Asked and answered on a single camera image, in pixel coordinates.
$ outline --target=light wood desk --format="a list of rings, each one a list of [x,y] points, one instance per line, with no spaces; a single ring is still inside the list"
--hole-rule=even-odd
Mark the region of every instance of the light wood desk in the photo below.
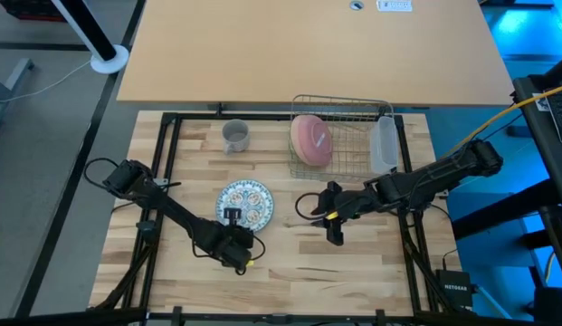
[[[128,158],[152,162],[162,112],[141,111]],[[408,148],[414,168],[434,161],[423,114],[404,115]],[[388,316],[412,314],[405,260],[397,217],[371,214],[344,225],[345,244],[325,239],[325,229],[308,225],[294,212],[294,201],[304,192],[319,192],[326,183],[291,177],[288,167],[288,121],[249,120],[251,145],[247,152],[227,157],[222,152],[223,120],[184,120],[179,133],[171,182],[181,181],[169,195],[198,216],[215,219],[214,203],[230,182],[252,178],[274,197],[272,221],[258,236],[267,245],[264,257],[244,276],[210,259],[192,256],[190,239],[165,218],[158,250],[149,308],[171,312],[182,306],[188,313],[290,313]],[[165,166],[164,150],[160,167]],[[345,189],[362,187],[343,184]],[[445,207],[436,200],[435,204]],[[312,202],[304,202],[312,209]],[[109,294],[128,270],[135,224],[140,209],[122,208],[112,215],[101,263],[90,299],[95,305]],[[424,231],[433,269],[443,254],[455,248],[448,217],[437,209],[425,211]],[[255,245],[253,251],[261,248]],[[452,269],[460,268],[457,254],[448,255]],[[417,281],[422,308],[427,309],[421,273]],[[134,303],[138,304],[142,278]]]
[[[506,106],[510,77],[477,0],[154,0],[119,101],[291,102],[298,94],[407,106]]]

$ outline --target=metal dish rack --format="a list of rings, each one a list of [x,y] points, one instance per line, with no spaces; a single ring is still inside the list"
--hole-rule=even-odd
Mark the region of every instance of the metal dish rack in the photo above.
[[[314,114],[327,122],[333,140],[333,155],[325,167],[303,163],[292,146],[289,131],[289,169],[293,177],[358,182],[376,176],[371,170],[371,129],[380,117],[393,117],[390,103],[303,94],[292,100],[291,121],[301,114]]]

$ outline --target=blue floral pattern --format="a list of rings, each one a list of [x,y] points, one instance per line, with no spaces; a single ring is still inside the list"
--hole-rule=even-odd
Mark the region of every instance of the blue floral pattern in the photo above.
[[[226,186],[216,199],[216,218],[223,225],[225,208],[240,208],[241,220],[238,225],[254,232],[263,229],[271,220],[274,202],[269,189],[254,180],[239,180]]]

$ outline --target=pink bowl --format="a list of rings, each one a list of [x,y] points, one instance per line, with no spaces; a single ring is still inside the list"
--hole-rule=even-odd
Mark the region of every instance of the pink bowl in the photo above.
[[[315,115],[300,115],[291,123],[291,142],[305,164],[324,167],[331,162],[333,139],[327,123]]]

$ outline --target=ceramic cup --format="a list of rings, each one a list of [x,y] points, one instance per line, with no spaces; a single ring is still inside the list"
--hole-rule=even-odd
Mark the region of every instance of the ceramic cup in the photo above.
[[[224,154],[240,152],[248,148],[251,138],[248,126],[242,120],[230,120],[223,127]]]

